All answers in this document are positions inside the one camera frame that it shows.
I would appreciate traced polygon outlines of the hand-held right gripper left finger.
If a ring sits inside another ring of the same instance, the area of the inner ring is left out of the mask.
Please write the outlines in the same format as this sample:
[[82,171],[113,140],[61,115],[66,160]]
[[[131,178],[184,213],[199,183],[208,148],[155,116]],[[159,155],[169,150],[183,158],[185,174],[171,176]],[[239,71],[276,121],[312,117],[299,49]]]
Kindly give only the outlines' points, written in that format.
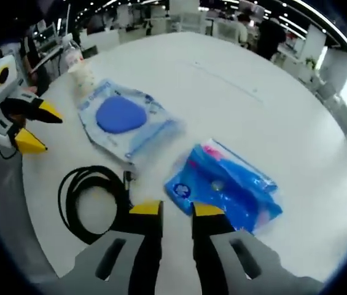
[[154,294],[162,258],[163,202],[134,206],[75,258],[60,294]]

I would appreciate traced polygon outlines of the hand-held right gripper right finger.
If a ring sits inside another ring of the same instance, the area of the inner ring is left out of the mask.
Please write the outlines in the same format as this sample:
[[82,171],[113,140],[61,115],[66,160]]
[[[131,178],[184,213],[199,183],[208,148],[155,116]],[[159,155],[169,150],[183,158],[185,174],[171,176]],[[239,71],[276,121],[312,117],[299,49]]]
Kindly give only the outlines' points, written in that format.
[[295,278],[278,254],[235,230],[222,209],[193,203],[192,238],[203,294],[295,294]]

